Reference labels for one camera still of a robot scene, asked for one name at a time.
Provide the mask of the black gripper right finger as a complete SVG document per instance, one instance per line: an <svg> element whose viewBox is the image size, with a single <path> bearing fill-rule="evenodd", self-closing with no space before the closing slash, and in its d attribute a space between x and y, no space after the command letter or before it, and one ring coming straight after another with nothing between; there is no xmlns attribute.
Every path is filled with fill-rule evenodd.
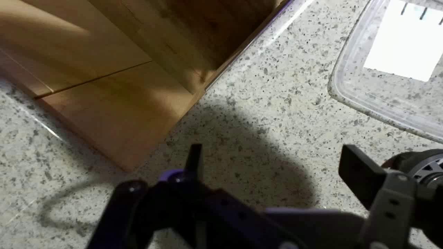
<svg viewBox="0 0 443 249"><path fill-rule="evenodd" d="M387 171L359 146L345 143L340 158L340 176L359 201L370 208L386 181Z"/></svg>

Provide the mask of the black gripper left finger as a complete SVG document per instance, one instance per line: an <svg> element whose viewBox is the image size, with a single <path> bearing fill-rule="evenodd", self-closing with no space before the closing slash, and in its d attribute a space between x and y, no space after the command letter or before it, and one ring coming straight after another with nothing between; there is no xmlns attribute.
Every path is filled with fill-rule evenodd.
<svg viewBox="0 0 443 249"><path fill-rule="evenodd" d="M185 174L188 179L200 179L203 174L203 145L193 143L186 160Z"/></svg>

